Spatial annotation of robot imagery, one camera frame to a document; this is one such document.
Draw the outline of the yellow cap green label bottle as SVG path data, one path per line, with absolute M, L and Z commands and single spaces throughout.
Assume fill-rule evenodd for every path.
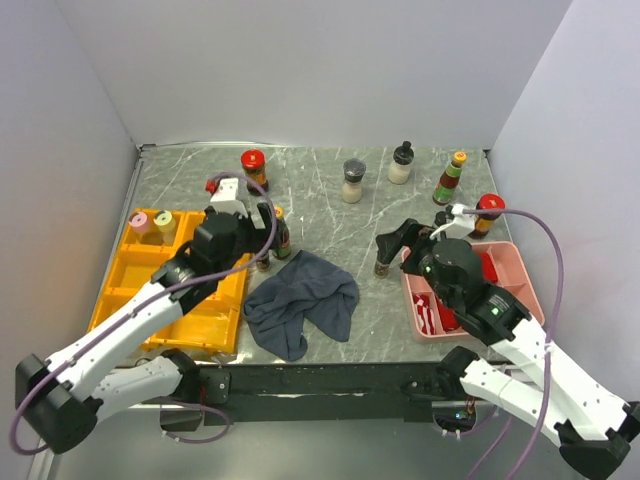
M 287 259 L 291 254 L 291 241 L 289 228 L 285 222 L 284 209 L 274 207 L 276 214 L 276 234 L 271 244 L 273 256 L 279 260 Z

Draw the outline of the green lid cream bottle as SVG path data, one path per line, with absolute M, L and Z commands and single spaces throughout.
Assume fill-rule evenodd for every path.
M 173 214 L 169 210 L 158 211 L 153 217 L 153 223 L 160 232 L 163 243 L 165 245 L 172 245 L 175 240 L 177 228 L 177 223 Z

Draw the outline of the white powder bottle black cap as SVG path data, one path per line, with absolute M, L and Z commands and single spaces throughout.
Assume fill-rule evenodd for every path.
M 405 184 L 411 173 L 414 151 L 410 141 L 404 141 L 393 153 L 388 170 L 388 179 L 396 185 Z

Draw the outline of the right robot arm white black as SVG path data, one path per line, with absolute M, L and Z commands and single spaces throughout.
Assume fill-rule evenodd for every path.
M 386 269 L 401 249 L 408 249 L 402 271 L 425 280 L 464 331 L 529 380 L 523 383 L 456 347 L 441 361 L 440 391 L 493 403 L 548 438 L 582 476 L 609 478 L 639 434 L 638 403 L 608 391 L 548 339 L 551 328 L 510 291 L 485 278 L 480 257 L 452 228 L 451 223 L 430 227 L 407 219 L 377 236 L 377 264 Z

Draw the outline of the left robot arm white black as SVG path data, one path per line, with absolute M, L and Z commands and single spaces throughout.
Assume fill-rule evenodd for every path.
M 119 311 L 65 349 L 42 360 L 31 354 L 15 374 L 15 420 L 25 420 L 45 448 L 65 453 L 109 417 L 145 401 L 197 408 L 200 368 L 169 349 L 140 367 L 114 367 L 145 339 L 190 313 L 226 277 L 244 270 L 240 259 L 265 253 L 276 232 L 271 200 L 258 205 L 262 227 L 239 210 L 205 211 L 183 243 Z

